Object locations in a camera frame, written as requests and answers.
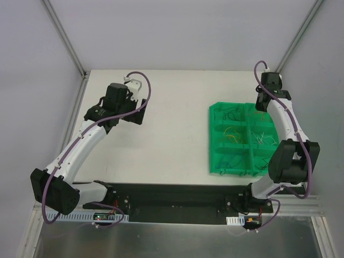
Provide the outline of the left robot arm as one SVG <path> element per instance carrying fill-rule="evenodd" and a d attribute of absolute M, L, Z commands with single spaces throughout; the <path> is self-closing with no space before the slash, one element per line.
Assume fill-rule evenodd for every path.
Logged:
<path fill-rule="evenodd" d="M 36 168 L 30 176 L 36 201 L 59 214 L 68 215 L 78 205 L 95 202 L 101 209 L 113 204 L 110 186 L 101 181 L 74 186 L 81 165 L 92 149 L 122 119 L 140 125 L 145 113 L 146 99 L 139 98 L 142 83 L 127 78 L 111 83 L 105 96 L 88 109 L 73 140 L 44 170 Z"/>

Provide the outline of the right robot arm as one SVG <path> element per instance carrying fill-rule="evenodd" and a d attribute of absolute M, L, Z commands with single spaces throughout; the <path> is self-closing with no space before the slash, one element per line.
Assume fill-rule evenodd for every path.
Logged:
<path fill-rule="evenodd" d="M 282 190 L 299 199 L 307 198 L 320 153 L 319 144 L 310 141 L 301 129 L 291 96 L 282 89 L 280 74 L 266 70 L 257 81 L 255 108 L 270 115 L 279 144 L 268 163 L 268 173 L 247 187 L 242 207 L 248 212 L 270 203 L 269 197 Z"/>

